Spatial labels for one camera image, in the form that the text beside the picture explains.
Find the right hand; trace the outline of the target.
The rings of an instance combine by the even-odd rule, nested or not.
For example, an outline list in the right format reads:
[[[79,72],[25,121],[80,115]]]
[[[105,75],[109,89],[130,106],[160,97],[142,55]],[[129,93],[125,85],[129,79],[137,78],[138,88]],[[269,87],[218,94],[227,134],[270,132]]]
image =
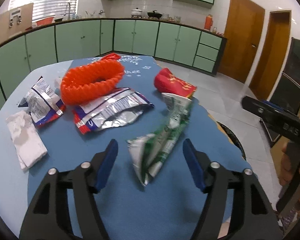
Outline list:
[[[292,164],[290,161],[290,157],[286,154],[287,146],[288,146],[288,142],[286,142],[282,148],[283,155],[281,158],[281,170],[279,176],[279,184],[281,186],[285,186],[293,178]]]

